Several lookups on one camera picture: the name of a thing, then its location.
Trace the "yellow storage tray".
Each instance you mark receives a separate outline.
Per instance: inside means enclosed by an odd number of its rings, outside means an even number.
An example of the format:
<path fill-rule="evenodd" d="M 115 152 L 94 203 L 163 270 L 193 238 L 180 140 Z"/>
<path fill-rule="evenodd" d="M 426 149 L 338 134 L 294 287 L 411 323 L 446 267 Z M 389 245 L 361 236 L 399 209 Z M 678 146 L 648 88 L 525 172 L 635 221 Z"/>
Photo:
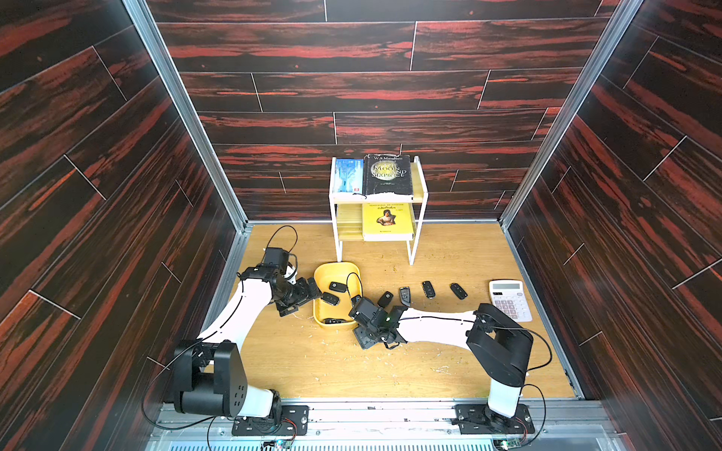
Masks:
<path fill-rule="evenodd" d="M 356 322 L 349 316 L 353 308 L 351 298 L 360 295 L 362 291 L 360 283 L 361 272 L 359 268 L 351 262 L 334 262 L 325 263 L 319 266 L 313 278 L 315 279 L 322 294 L 330 292 L 338 298 L 340 303 L 337 306 L 329 306 L 321 298 L 313 302 L 313 317 L 315 321 L 322 327 L 330 330 L 352 330 L 357 326 Z M 331 282 L 340 282 L 348 287 L 344 293 L 334 292 L 329 289 Z M 326 318 L 346 319 L 349 321 L 345 324 L 325 325 L 323 320 Z"/>

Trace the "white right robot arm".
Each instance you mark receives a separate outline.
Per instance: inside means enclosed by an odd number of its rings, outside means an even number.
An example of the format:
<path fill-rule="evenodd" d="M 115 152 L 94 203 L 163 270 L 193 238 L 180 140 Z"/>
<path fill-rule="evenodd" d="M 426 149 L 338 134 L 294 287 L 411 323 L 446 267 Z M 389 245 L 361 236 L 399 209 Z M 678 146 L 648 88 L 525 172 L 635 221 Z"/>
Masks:
<path fill-rule="evenodd" d="M 520 434 L 526 429 L 517 408 L 534 338 L 497 307 L 480 304 L 475 311 L 434 313 L 394 306 L 387 312 L 357 295 L 352 298 L 350 317 L 357 323 L 353 333 L 364 350 L 378 343 L 391 350 L 421 342 L 470 351 L 491 378 L 490 392 L 478 413 L 457 421 L 495 433 Z"/>

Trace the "black flip car key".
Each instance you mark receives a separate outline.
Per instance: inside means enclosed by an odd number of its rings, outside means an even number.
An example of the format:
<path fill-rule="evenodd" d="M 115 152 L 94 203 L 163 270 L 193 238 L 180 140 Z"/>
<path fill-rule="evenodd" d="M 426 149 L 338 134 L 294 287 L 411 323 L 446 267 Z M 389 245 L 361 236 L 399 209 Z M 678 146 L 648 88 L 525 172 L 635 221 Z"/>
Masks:
<path fill-rule="evenodd" d="M 386 309 L 392 302 L 394 294 L 390 291 L 386 291 L 378 300 L 377 304 L 379 307 Z"/>

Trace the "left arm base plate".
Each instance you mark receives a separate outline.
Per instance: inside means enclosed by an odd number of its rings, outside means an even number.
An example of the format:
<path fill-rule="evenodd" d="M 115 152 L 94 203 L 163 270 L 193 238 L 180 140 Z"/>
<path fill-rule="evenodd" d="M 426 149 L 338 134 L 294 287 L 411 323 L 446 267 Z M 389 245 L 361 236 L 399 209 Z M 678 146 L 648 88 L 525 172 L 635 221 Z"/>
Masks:
<path fill-rule="evenodd" d="M 234 437 L 306 436 L 308 417 L 308 405 L 281 405 L 279 413 L 267 417 L 236 417 L 231 434 Z"/>

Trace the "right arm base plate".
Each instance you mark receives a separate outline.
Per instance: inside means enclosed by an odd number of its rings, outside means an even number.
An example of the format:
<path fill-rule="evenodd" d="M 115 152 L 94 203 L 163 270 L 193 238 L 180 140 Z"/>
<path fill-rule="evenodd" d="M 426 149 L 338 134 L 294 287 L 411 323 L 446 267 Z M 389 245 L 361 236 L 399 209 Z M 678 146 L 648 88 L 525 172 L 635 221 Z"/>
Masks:
<path fill-rule="evenodd" d="M 457 404 L 454 412 L 452 424 L 462 434 L 527 435 L 536 431 L 526 404 L 518 404 L 511 417 L 493 412 L 487 404 Z"/>

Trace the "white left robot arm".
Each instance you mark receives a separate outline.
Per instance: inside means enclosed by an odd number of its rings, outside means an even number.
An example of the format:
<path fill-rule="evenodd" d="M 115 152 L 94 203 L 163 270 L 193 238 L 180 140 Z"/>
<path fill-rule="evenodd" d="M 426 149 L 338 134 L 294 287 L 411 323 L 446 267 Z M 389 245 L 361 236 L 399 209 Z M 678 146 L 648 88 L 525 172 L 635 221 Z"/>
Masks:
<path fill-rule="evenodd" d="M 313 281 L 297 276 L 294 258 L 279 247 L 266 249 L 261 263 L 238 274 L 235 293 L 212 324 L 178 345 L 171 361 L 176 412 L 259 420 L 269 430 L 283 424 L 280 395 L 249 384 L 241 351 L 267 306 L 283 318 L 321 296 Z"/>

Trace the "glossy black car key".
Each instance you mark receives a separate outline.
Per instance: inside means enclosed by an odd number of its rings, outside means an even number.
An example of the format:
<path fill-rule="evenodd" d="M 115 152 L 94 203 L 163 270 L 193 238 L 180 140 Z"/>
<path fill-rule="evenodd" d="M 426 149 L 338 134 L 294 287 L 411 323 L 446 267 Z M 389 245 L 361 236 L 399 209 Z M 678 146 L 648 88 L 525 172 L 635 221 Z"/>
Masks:
<path fill-rule="evenodd" d="M 462 288 L 462 286 L 458 283 L 451 283 L 449 285 L 452 293 L 459 299 L 464 300 L 468 297 L 467 292 Z"/>

